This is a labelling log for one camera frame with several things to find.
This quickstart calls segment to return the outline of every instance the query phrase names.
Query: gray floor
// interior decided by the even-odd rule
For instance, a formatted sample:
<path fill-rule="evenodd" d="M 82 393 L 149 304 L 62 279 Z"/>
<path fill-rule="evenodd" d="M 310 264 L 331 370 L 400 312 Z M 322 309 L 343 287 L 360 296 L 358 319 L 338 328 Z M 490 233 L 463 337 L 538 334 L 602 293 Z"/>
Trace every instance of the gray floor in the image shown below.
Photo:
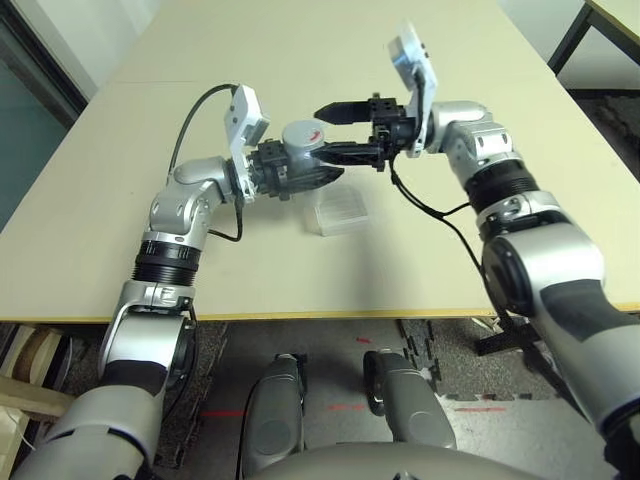
<path fill-rule="evenodd" d="M 362 355 L 382 347 L 409 351 L 411 342 L 404 335 L 414 343 L 421 332 L 428 336 L 426 322 L 408 323 L 402 330 L 391 320 L 230 324 L 211 390 L 201 405 L 197 440 L 180 469 L 159 473 L 167 480 L 233 478 L 247 395 L 274 355 L 283 352 L 308 355 L 304 427 L 309 448 L 390 441 L 385 420 L 367 407 Z M 613 469 L 602 460 L 602 440 L 524 366 L 518 352 L 476 357 L 471 342 L 490 333 L 470 320 L 435 321 L 431 330 L 431 360 L 438 359 L 442 376 L 435 384 L 461 450 L 545 478 L 612 477 Z M 518 399 L 522 396 L 538 400 Z M 504 400 L 479 400 L 494 397 Z"/>

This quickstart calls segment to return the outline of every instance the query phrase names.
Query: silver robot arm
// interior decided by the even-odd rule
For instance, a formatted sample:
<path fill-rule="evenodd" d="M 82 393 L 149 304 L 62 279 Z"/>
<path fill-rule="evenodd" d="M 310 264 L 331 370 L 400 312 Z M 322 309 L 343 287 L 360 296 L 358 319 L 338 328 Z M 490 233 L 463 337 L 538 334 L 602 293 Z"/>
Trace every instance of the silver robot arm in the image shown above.
<path fill-rule="evenodd" d="M 497 302 L 530 320 L 607 441 L 607 460 L 629 475 L 640 458 L 640 322 L 607 301 L 602 254 L 538 188 L 509 133 L 483 106 L 434 104 L 431 119 L 427 148 L 446 153 L 478 214 L 482 263 Z"/>
<path fill-rule="evenodd" d="M 431 103 L 437 81 L 410 25 L 389 50 L 413 90 L 412 103 L 424 110 L 379 95 L 366 102 L 329 104 L 316 112 L 317 118 L 338 125 L 371 122 L 372 135 L 366 144 L 328 143 L 314 155 L 327 163 L 371 165 L 378 171 L 389 162 L 393 180 L 395 157 L 402 151 L 415 156 L 426 125 L 425 149 L 447 155 L 478 214 L 483 276 L 491 296 L 500 308 L 529 318 L 580 410 L 607 441 L 607 461 L 636 478 L 640 321 L 607 301 L 600 251 L 553 195 L 538 188 L 511 136 L 483 105 Z"/>
<path fill-rule="evenodd" d="M 287 200 L 343 173 L 310 156 L 324 144 L 319 122 L 294 122 L 282 141 L 259 144 L 268 124 L 255 92 L 240 85 L 225 116 L 232 158 L 190 160 L 169 172 L 102 344 L 100 385 L 72 404 L 14 478 L 136 478 L 153 464 L 167 386 L 197 348 L 186 312 L 213 211 L 260 194 Z M 247 146 L 257 148 L 245 154 Z"/>

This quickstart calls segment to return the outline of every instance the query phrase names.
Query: cable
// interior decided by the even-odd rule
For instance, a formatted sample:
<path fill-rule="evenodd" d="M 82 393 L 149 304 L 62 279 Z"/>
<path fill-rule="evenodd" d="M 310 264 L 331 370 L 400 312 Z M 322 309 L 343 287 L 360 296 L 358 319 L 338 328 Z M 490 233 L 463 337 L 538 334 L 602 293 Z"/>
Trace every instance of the cable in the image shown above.
<path fill-rule="evenodd" d="M 182 123 L 182 128 L 180 129 L 180 133 L 178 134 L 176 145 L 175 147 L 173 147 L 173 153 L 171 154 L 171 161 L 169 162 L 169 171 L 167 172 L 167 174 L 170 174 L 176 166 L 176 162 L 178 161 L 178 153 L 180 153 L 180 147 L 182 146 L 182 141 L 184 140 L 184 136 L 187 133 L 187 129 L 189 128 L 191 120 L 193 119 L 200 106 L 205 102 L 207 98 L 215 95 L 218 92 L 222 92 L 223 90 L 230 90 L 231 94 L 233 95 L 236 88 L 238 88 L 238 86 L 232 83 L 223 83 L 221 85 L 216 85 L 215 87 L 210 88 L 209 90 L 204 92 L 196 101 L 196 103 L 193 104 L 193 107 L 191 107 L 191 110 L 189 110 L 187 117 Z"/>
<path fill-rule="evenodd" d="M 219 232 L 218 230 L 207 230 L 207 233 L 211 235 L 215 235 L 216 237 L 224 238 L 225 240 L 229 240 L 230 242 L 239 242 L 242 240 L 242 233 L 244 231 L 244 225 L 242 221 L 242 208 L 244 205 L 243 200 L 240 198 L 240 195 L 236 196 L 236 201 L 234 202 L 236 208 L 236 226 L 237 231 L 235 237 L 228 235 L 226 233 Z"/>
<path fill-rule="evenodd" d="M 198 352 L 199 349 L 200 349 L 200 346 L 198 344 L 198 319 L 196 317 L 196 311 L 193 308 L 193 304 L 191 304 L 191 306 L 189 307 L 189 317 L 191 318 L 191 320 L 194 323 L 194 329 L 193 329 L 193 343 L 194 343 L 193 360 L 191 361 L 191 368 L 189 369 L 189 372 L 187 372 L 187 378 L 185 379 L 184 383 L 182 384 L 182 387 L 180 387 L 180 392 L 178 392 L 178 394 L 176 395 L 176 398 L 174 398 L 173 402 L 171 402 L 171 406 L 167 409 L 167 411 L 162 416 L 162 421 L 163 422 L 167 418 L 169 418 L 171 416 L 171 414 L 175 410 L 176 406 L 178 405 L 178 403 L 180 402 L 180 400 L 184 396 L 185 391 L 187 390 L 187 388 L 191 384 L 191 380 L 193 378 L 193 373 L 198 367 L 198 359 L 200 357 L 199 352 Z"/>
<path fill-rule="evenodd" d="M 189 129 L 189 125 L 191 124 L 191 120 L 195 116 L 198 109 L 202 106 L 202 104 L 209 98 L 215 95 L 218 92 L 222 92 L 224 90 L 230 90 L 233 95 L 238 88 L 237 85 L 232 83 L 223 83 L 221 85 L 216 85 L 213 88 L 210 88 L 206 92 L 204 92 L 200 98 L 193 104 L 191 110 L 187 114 L 187 117 L 184 119 L 182 123 L 182 128 L 180 129 L 180 133 L 178 134 L 178 139 L 176 140 L 176 145 L 173 147 L 173 153 L 171 154 L 171 160 L 169 161 L 169 170 L 167 171 L 167 175 L 170 175 L 173 169 L 176 166 L 176 162 L 178 161 L 178 154 L 180 153 L 180 147 L 182 147 L 182 141 L 184 140 L 184 136 Z M 218 230 L 208 230 L 207 233 L 211 235 L 215 235 L 216 237 L 224 238 L 225 240 L 229 240 L 230 242 L 239 242 L 242 239 L 243 232 L 243 222 L 242 222 L 242 207 L 244 202 L 239 200 L 240 195 L 236 195 L 235 208 L 236 208 L 236 224 L 238 226 L 238 233 L 235 237 L 228 235 L 223 232 L 219 232 Z"/>
<path fill-rule="evenodd" d="M 489 301 L 491 302 L 491 305 L 493 306 L 493 309 L 495 310 L 496 315 L 500 319 L 500 324 L 504 329 L 504 331 L 507 332 L 509 335 L 513 336 L 513 338 L 518 343 L 518 346 L 522 349 L 525 357 L 527 357 L 528 360 L 530 361 L 531 365 L 538 370 L 538 372 L 542 375 L 542 377 L 554 388 L 556 393 L 561 398 L 563 398 L 571 407 L 573 407 L 574 410 L 576 410 L 580 415 L 584 417 L 584 414 L 582 413 L 582 411 L 580 410 L 580 407 L 578 406 L 577 402 L 573 398 L 573 395 L 571 394 L 571 391 L 567 387 L 567 384 L 565 383 L 565 381 L 553 370 L 551 365 L 549 365 L 549 362 L 547 362 L 545 358 L 542 356 L 542 354 L 540 353 L 540 350 L 538 350 L 538 348 L 532 342 L 530 342 L 528 339 L 524 337 L 524 335 L 522 335 L 522 333 L 516 327 L 515 323 L 513 322 L 513 319 L 511 318 L 507 310 L 503 308 L 502 305 L 500 305 L 496 301 L 491 291 L 491 287 L 489 285 L 489 280 L 487 279 L 486 272 L 483 266 L 478 261 L 475 253 L 473 253 L 473 250 L 471 249 L 471 246 L 469 245 L 469 242 L 467 241 L 467 239 L 464 237 L 462 232 L 460 232 L 460 230 L 458 230 L 458 228 L 455 225 L 453 225 L 451 222 L 449 222 L 445 218 L 446 216 L 451 215 L 465 208 L 469 204 L 467 203 L 467 204 L 460 205 L 447 212 L 440 212 L 438 210 L 435 210 L 434 208 L 429 207 L 428 205 L 420 201 L 420 199 L 418 199 L 418 197 L 416 197 L 413 193 L 411 193 L 411 191 L 409 191 L 409 189 L 404 185 L 404 183 L 402 182 L 402 180 L 398 176 L 398 173 L 395 170 L 394 163 L 395 163 L 395 159 L 389 160 L 389 168 L 391 170 L 391 183 L 393 183 L 396 186 L 396 188 L 400 191 L 400 193 L 412 205 L 422 210 L 431 218 L 444 223 L 446 226 L 448 226 L 451 230 L 455 232 L 455 234 L 458 236 L 458 238 L 462 242 L 462 245 L 464 246 L 465 250 L 467 251 L 469 258 L 473 262 L 474 267 L 478 271 L 480 278 L 482 279 L 482 284 L 487 292 Z"/>
<path fill-rule="evenodd" d="M 17 427 L 18 435 L 20 435 L 20 438 L 25 443 L 25 445 L 35 452 L 36 451 L 36 447 L 34 447 L 33 444 L 24 437 L 24 434 L 22 433 L 22 427 L 20 426 L 20 422 L 18 422 L 18 420 L 16 420 L 15 418 L 13 418 L 13 416 L 11 415 L 11 413 L 9 412 L 9 409 L 7 407 L 4 407 L 4 411 L 7 413 L 7 417 L 9 417 L 9 419 L 13 423 L 15 423 L 15 425 Z"/>

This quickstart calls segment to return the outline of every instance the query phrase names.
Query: clear plastic box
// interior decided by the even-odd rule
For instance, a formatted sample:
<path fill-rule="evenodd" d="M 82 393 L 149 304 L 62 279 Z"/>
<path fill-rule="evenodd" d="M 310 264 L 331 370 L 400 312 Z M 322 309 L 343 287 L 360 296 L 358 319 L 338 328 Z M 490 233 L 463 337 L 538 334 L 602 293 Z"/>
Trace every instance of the clear plastic box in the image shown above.
<path fill-rule="evenodd" d="M 304 216 L 307 230 L 323 237 L 356 232 L 369 225 L 360 192 L 339 183 L 307 193 Z"/>

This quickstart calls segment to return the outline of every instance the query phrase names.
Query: beige table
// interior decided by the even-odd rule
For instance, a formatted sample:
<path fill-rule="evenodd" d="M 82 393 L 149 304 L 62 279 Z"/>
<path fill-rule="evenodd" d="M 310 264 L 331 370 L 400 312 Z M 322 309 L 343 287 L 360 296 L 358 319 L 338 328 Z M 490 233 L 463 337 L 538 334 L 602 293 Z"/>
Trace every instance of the beige table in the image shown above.
<path fill-rule="evenodd" d="M 372 92 L 408 99 L 387 42 L 410 18 L 432 56 L 439 100 L 490 106 L 539 185 L 602 248 L 606 290 L 640 309 L 640 188 L 552 72 L 491 0 L 169 2 L 113 79 L 91 101 L 0 235 L 0 318 L 105 322 L 162 187 L 192 103 L 226 81 L 256 89 L 273 120 L 267 136 L 331 101 Z M 182 158 L 227 154 L 228 97 L 196 117 Z M 331 127 L 364 140 L 367 126 Z M 401 158 L 399 172 L 436 208 L 465 200 L 442 155 Z M 387 174 L 352 169 L 371 228 L 305 233 L 299 204 L 261 199 L 245 238 L 212 238 L 200 262 L 197 309 L 207 320 L 462 316 L 490 313 L 455 236 L 410 206 Z M 219 229 L 233 231 L 230 207 Z M 480 251 L 471 211 L 455 221 Z"/>

